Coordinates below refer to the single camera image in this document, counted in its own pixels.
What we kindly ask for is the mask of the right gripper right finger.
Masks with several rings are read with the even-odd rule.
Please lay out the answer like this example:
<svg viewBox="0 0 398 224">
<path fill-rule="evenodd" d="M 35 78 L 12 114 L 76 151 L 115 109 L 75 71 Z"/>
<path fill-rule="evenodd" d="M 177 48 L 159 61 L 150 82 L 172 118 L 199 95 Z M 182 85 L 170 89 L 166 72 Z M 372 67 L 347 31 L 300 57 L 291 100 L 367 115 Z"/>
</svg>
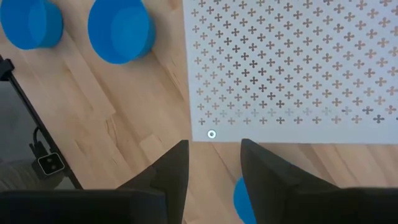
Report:
<svg viewBox="0 0 398 224">
<path fill-rule="evenodd" d="M 291 164 L 258 143 L 243 139 L 243 181 L 258 223 L 280 223 L 294 192 L 322 192 L 338 187 Z"/>
</svg>

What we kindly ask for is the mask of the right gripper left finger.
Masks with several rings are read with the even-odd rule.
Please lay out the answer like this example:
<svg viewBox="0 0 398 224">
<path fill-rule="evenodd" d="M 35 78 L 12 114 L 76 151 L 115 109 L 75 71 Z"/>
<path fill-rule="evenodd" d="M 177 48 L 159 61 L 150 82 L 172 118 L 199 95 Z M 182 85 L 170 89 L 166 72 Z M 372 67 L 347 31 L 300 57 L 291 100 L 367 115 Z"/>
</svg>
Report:
<svg viewBox="0 0 398 224">
<path fill-rule="evenodd" d="M 136 223 L 181 223 L 188 177 L 189 142 L 181 140 L 119 189 L 143 193 L 133 202 Z"/>
</svg>

